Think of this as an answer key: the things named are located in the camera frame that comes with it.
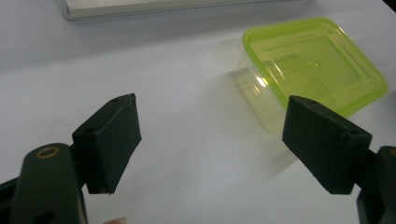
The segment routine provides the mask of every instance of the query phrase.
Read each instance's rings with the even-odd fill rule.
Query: white table
[[[396,14],[381,0],[280,1],[67,21],[56,0],[0,4],[0,182],[26,153],[71,145],[108,100],[134,92],[143,140],[114,195],[85,192],[90,223],[358,223],[356,187],[332,196],[259,124],[233,81],[249,27],[323,16],[384,74],[351,120],[396,146]]]

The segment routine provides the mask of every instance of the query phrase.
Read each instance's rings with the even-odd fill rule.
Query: screw hole
[[[48,159],[51,157],[56,156],[58,154],[59,148],[58,147],[46,147],[41,149],[40,151],[35,154],[35,156],[41,160]]]
[[[93,132],[95,132],[95,129],[90,128],[90,129],[85,130],[84,133],[93,133]]]
[[[396,157],[396,148],[393,148],[393,149],[390,151],[390,154],[392,154],[393,156]]]
[[[47,224],[55,219],[55,213],[52,211],[45,212],[33,220],[32,224]]]

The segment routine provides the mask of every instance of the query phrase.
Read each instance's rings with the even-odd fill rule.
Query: plastic container
[[[375,66],[325,18],[249,29],[239,49],[236,82],[270,133],[281,134],[290,95],[347,117],[388,91]]]

